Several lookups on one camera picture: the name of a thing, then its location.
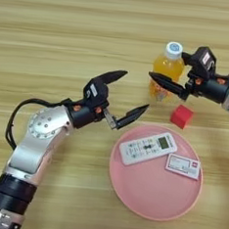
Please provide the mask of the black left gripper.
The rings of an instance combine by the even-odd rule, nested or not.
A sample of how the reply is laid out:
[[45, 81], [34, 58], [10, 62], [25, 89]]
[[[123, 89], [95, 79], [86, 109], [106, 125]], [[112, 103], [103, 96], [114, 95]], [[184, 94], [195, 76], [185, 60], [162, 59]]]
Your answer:
[[[96, 81], [99, 84], [111, 84], [115, 81], [123, 78], [127, 74], [126, 70], [108, 71], [96, 77]], [[138, 107], [126, 113], [125, 117], [120, 118], [115, 122], [115, 117], [110, 114], [107, 108], [95, 107], [90, 108], [84, 105], [71, 104], [68, 106], [68, 111], [71, 116], [73, 127], [76, 129], [82, 128], [92, 122], [99, 122], [102, 119], [106, 119], [111, 129], [120, 129], [127, 124], [137, 120], [145, 110], [148, 109], [148, 105]]]

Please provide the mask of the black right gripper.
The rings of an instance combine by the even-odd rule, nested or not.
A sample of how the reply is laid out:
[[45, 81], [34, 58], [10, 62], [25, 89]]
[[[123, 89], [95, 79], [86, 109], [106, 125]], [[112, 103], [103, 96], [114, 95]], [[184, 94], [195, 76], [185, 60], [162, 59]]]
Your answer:
[[[192, 55], [183, 52], [181, 59], [186, 66], [192, 66], [192, 57]], [[156, 73], [155, 71], [150, 71], [149, 75], [151, 79], [168, 92], [176, 94], [176, 96], [182, 100], [188, 98], [189, 92], [182, 85], [172, 81], [170, 77], [161, 73]], [[222, 104], [224, 102], [229, 92], [229, 74], [227, 76], [216, 74], [212, 75], [209, 79], [202, 79], [200, 76], [189, 72], [188, 77], [187, 89], [190, 91], [191, 95], [208, 98], [217, 104]]]

